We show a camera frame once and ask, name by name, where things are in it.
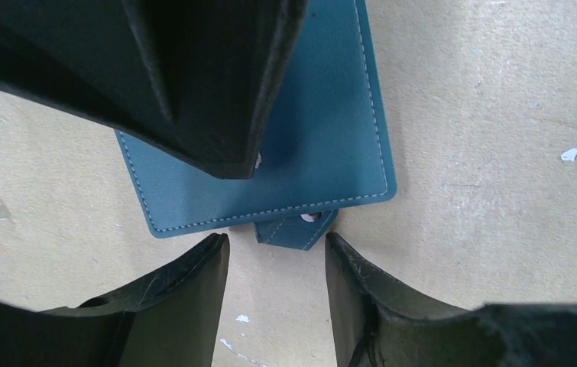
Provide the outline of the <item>blue card holder wallet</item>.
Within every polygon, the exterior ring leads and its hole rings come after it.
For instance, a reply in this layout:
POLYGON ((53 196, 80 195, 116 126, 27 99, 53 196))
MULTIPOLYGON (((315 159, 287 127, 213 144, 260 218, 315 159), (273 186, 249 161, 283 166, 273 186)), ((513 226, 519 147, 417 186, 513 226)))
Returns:
POLYGON ((151 234, 252 224, 258 242, 310 249, 350 206, 397 190, 366 5, 311 1, 249 180, 220 180, 116 135, 151 234))

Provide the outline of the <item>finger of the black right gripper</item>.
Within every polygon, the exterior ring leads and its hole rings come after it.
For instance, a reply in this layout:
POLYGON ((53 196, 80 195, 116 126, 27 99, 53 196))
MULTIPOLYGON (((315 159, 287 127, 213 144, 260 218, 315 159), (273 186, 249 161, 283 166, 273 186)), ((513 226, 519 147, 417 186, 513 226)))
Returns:
POLYGON ((0 91, 253 176, 305 1, 0 1, 0 91))

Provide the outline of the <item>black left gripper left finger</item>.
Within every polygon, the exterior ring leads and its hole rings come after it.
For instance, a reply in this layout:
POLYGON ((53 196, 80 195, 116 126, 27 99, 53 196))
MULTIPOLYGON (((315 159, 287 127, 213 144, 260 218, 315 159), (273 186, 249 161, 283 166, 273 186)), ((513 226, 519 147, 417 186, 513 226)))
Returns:
POLYGON ((228 236, 212 234, 75 308, 0 302, 0 366, 209 366, 229 255, 228 236))

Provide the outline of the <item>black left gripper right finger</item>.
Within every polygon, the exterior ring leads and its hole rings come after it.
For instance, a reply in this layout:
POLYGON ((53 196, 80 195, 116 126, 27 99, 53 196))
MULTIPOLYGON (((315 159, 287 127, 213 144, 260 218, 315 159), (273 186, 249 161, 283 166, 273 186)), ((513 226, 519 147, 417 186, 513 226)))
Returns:
POLYGON ((577 304, 464 310, 399 281, 334 232, 326 283, 340 366, 577 366, 577 304))

